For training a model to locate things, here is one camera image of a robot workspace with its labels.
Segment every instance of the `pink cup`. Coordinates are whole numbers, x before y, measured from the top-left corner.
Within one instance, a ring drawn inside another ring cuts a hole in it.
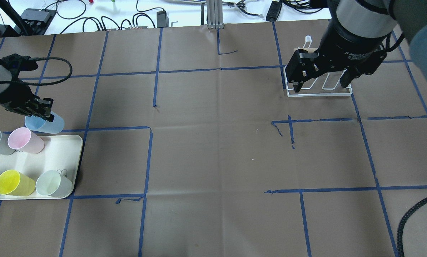
[[[8,143],[10,148],[27,153],[40,153],[45,147],[45,142],[27,127],[20,127],[12,132]]]

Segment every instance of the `black power adapter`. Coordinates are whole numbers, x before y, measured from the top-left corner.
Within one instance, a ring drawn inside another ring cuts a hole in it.
[[[277,21],[280,11],[282,10],[282,2],[272,1],[267,12],[266,21]]]

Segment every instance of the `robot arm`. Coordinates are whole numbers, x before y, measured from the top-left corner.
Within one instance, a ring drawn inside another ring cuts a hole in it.
[[[62,80],[50,83],[28,83],[18,78],[19,72],[36,70],[37,61],[56,59],[68,63],[70,73]],[[34,95],[29,88],[30,85],[53,85],[67,80],[72,74],[71,64],[64,59],[57,57],[50,58],[31,58],[29,56],[20,56],[12,54],[0,59],[0,105],[7,111],[21,114],[24,116],[36,116],[49,122],[53,121],[51,106],[53,99],[44,98]]]
[[[345,70],[340,82],[346,88],[353,79],[373,74],[387,56],[388,49],[382,42],[397,23],[410,42],[418,31],[427,26],[427,12],[409,8],[408,2],[412,1],[328,0],[332,19],[320,47],[312,53],[304,49],[294,52],[285,69],[288,83],[292,83],[295,92],[299,92],[303,84],[312,78]],[[420,52],[427,54],[427,49]],[[424,64],[416,64],[427,78]]]

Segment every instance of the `electrical wire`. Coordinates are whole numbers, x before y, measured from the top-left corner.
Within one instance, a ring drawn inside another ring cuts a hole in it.
[[[83,26],[82,26],[82,28],[81,28],[81,30],[82,30],[83,32],[85,32],[85,23],[86,23],[86,21],[88,21],[88,20],[93,21],[93,22],[94,22],[94,24],[96,24],[96,27],[98,28],[98,31],[101,31],[101,29],[99,28],[98,23],[97,23],[97,22],[96,22],[92,17],[88,17],[88,18],[86,18],[86,19],[85,19],[85,21],[83,22]]]
[[[24,81],[6,80],[6,81],[0,81],[0,84],[13,83],[13,84],[21,84],[21,85],[27,85],[27,86],[50,86],[50,85],[55,85],[55,84],[64,82],[64,81],[68,80],[72,76],[72,72],[73,72],[72,65],[66,59],[59,58],[59,57],[40,57],[40,58],[33,58],[32,60],[35,60],[36,62],[43,61],[43,60],[60,60],[60,61],[63,61],[63,62],[65,62],[65,63],[67,63],[69,65],[69,74],[67,76],[65,76],[64,78],[60,79],[60,80],[53,81],[53,82],[48,82],[48,83],[32,83],[32,82],[24,82]]]
[[[402,43],[402,41],[404,40],[405,37],[406,36],[404,35],[404,33],[401,34],[401,36],[399,36],[396,43],[394,43],[394,45],[392,47],[389,47],[390,39],[391,39],[391,33],[388,34],[388,36],[386,37],[386,42],[385,42],[385,51],[393,52],[396,48],[398,48],[398,46]]]
[[[48,8],[48,7],[50,7],[50,6],[52,6],[52,5],[55,5],[56,13],[58,13],[58,16],[60,16],[61,18],[65,19],[65,20],[73,20],[73,19],[77,19],[77,18],[79,18],[80,16],[82,16],[82,15],[86,12],[86,3],[85,3],[85,2],[83,2],[82,0],[78,0],[78,1],[80,1],[83,5],[85,5],[85,8],[83,9],[83,12],[81,12],[81,14],[80,14],[79,16],[75,16],[75,17],[73,17],[73,18],[66,18],[66,17],[61,16],[61,14],[59,14],[59,11],[58,11],[58,6],[59,6],[59,4],[60,4],[60,3],[63,3],[63,2],[66,2],[66,1],[69,1],[69,0],[57,0],[56,2],[54,2],[54,3],[51,3],[51,4],[47,5],[47,7],[45,7],[45,9],[44,9],[44,10],[47,10],[47,8]]]
[[[1,11],[0,11],[0,16],[1,16],[2,24],[5,25],[4,19],[2,18]]]
[[[118,25],[116,21],[114,21],[114,20],[110,19],[110,18],[109,18],[109,17],[107,17],[107,16],[101,16],[100,20],[102,21],[102,25],[104,25],[104,29],[106,29],[106,27],[105,27],[105,22],[104,22],[104,18],[107,18],[107,19],[109,19],[109,20],[113,21],[113,23],[115,23],[115,25],[116,25],[117,29],[118,29],[118,30],[120,30],[120,25]]]
[[[155,7],[155,8],[151,8],[151,9],[148,9],[148,10],[139,10],[139,8],[137,8],[137,5],[138,5],[138,4],[139,4],[139,0],[137,0],[137,2],[135,3],[135,9],[136,9],[138,12],[146,12],[146,11],[156,10],[156,9],[165,10],[163,7]]]
[[[83,19],[94,19],[94,17],[82,17],[82,18],[76,19],[76,20],[72,21],[72,23],[71,23],[71,24],[69,24],[67,27],[65,27],[65,28],[60,32],[60,34],[62,34],[64,31],[66,31],[66,29],[68,29],[70,26],[72,26],[72,24],[76,23],[77,21],[83,20]]]
[[[123,23],[125,23],[125,21],[127,21],[128,23],[129,23],[129,26],[132,26],[132,24],[130,24],[130,21],[128,20],[128,19],[124,19],[122,22],[121,22],[121,29],[123,29]]]
[[[147,17],[148,19],[150,19],[150,21],[151,21],[151,22],[152,22],[152,24],[153,24],[153,28],[156,28],[155,23],[153,22],[153,20],[150,18],[150,16],[146,15],[145,13],[139,14],[139,15],[137,16],[137,18],[135,18],[135,24],[136,24],[137,26],[139,26],[139,25],[138,25],[138,23],[137,23],[137,20],[138,20],[138,19],[139,19],[139,17],[141,17],[141,16],[144,16],[144,17]]]
[[[315,11],[305,11],[303,9],[312,9],[310,7],[310,1],[309,0],[280,0],[284,5],[293,8],[295,11],[298,11],[300,13],[304,14],[312,14],[317,13],[322,10],[322,8],[315,10]]]
[[[402,217],[401,221],[399,222],[398,226],[398,232],[396,236],[396,247],[398,248],[398,255],[399,257],[404,257],[404,248],[402,245],[402,235],[404,232],[404,226],[406,225],[407,220],[415,213],[418,209],[423,207],[425,204],[427,204],[427,197],[421,201],[419,201],[417,204],[412,206],[406,214]]]

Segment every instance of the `yellow cup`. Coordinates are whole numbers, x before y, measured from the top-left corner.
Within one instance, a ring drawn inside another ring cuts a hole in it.
[[[35,181],[16,170],[8,170],[0,175],[0,194],[28,196],[35,190]]]

